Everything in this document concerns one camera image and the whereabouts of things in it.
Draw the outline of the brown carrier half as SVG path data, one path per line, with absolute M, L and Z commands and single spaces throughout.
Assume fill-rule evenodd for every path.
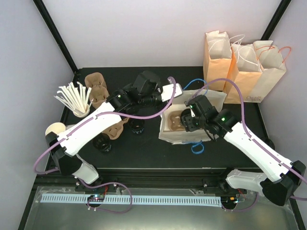
M 102 133 L 108 135 L 111 140 L 118 139 L 121 133 L 124 130 L 124 124 L 129 121 L 129 118 L 126 117 L 123 120 L 119 121 L 116 124 L 111 125 L 107 129 L 105 129 Z

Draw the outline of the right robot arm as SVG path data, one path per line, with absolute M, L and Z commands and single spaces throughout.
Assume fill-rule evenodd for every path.
M 218 187 L 223 193 L 242 188 L 260 193 L 272 203 L 283 206 L 305 182 L 306 166 L 301 161 L 291 161 L 278 154 L 268 144 L 252 133 L 243 121 L 238 121 L 231 111 L 218 112 L 204 95 L 185 102 L 186 109 L 180 122 L 187 132 L 204 130 L 211 140 L 223 138 L 249 157 L 261 173 L 242 172 L 233 169 L 219 179 Z

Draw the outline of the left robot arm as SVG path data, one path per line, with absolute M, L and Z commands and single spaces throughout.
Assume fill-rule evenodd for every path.
M 92 191 L 100 190 L 103 179 L 93 165 L 78 155 L 79 150 L 123 117 L 133 118 L 141 108 L 170 102 L 174 98 L 176 82 L 172 77 L 169 82 L 169 85 L 161 86 L 156 74 L 150 71 L 140 73 L 134 83 L 114 91 L 94 112 L 70 129 L 59 134 L 48 133 L 49 148 L 44 153 L 51 155 L 62 175 L 73 175 Z

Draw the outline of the blue checkered paper bag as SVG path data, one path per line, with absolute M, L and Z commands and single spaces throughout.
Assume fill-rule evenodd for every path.
M 186 107 L 188 101 L 197 90 L 188 90 L 194 83 L 205 83 L 203 79 L 193 79 L 184 88 L 183 94 L 175 98 L 172 105 L 161 114 L 159 139 L 173 145 L 191 145 L 194 154 L 201 154 L 205 147 L 203 142 L 213 140 L 217 136 L 208 136 L 209 132 L 199 126 L 199 118 L 192 114 L 191 108 Z

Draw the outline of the brown pulp cup carrier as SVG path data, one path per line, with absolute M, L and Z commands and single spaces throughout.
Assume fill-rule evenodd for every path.
M 182 111 L 172 111 L 168 115 L 168 128 L 170 131 L 185 131 L 184 126 L 181 124 L 180 116 Z

